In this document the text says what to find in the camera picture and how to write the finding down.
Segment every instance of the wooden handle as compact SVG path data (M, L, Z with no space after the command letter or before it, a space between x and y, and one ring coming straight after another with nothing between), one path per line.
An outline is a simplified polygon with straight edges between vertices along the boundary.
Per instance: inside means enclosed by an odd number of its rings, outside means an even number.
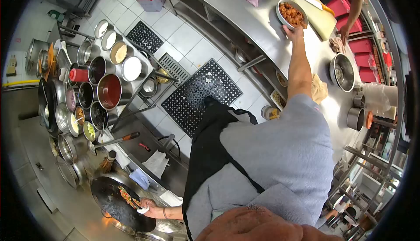
M336 16L335 12L332 9L330 9L329 7L327 7L326 5L322 4L322 8L323 8L323 10L331 13L334 17Z
M126 135L123 137L123 141L128 141L134 138L137 138L140 136L140 132L134 132L134 133L130 133L129 135Z

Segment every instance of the red squeeze bottle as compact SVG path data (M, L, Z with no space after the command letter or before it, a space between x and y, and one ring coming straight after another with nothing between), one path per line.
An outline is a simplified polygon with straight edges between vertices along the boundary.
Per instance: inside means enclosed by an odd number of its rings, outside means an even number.
M88 70L71 69L70 72L68 73L68 77L70 81L75 81L75 82L89 81L87 73L88 73Z

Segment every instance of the gray shirt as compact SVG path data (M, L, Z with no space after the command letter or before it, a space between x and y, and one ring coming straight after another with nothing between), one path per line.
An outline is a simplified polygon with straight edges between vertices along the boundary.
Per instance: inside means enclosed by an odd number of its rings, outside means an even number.
M330 130L318 105L297 94L277 120L253 125L244 115L238 119L222 131L220 141L265 191L258 194L232 164L225 165L191 199L186 214L192 238L221 213L250 204L293 223L314 225L334 167Z

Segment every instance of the cutting board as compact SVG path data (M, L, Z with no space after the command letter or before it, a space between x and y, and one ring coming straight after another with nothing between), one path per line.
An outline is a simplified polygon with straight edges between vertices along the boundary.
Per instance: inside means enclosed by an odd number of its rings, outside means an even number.
M308 16L309 23L311 24L313 29L318 33L321 39L323 41L328 40L337 23L337 20L334 18L334 16L325 10L318 9L317 7L305 0L292 1L296 2L300 7L302 7L306 15Z

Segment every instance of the knife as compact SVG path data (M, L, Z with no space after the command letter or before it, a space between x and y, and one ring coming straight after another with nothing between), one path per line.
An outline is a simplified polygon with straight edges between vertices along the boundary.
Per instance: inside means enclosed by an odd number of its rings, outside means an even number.
M305 1L309 2L310 4L314 5L315 7L317 7L320 10L325 10L325 11L331 13L334 17L336 16L336 14L334 13L334 11L332 9L328 8L327 6L322 4L321 2L318 2L316 0L305 0Z

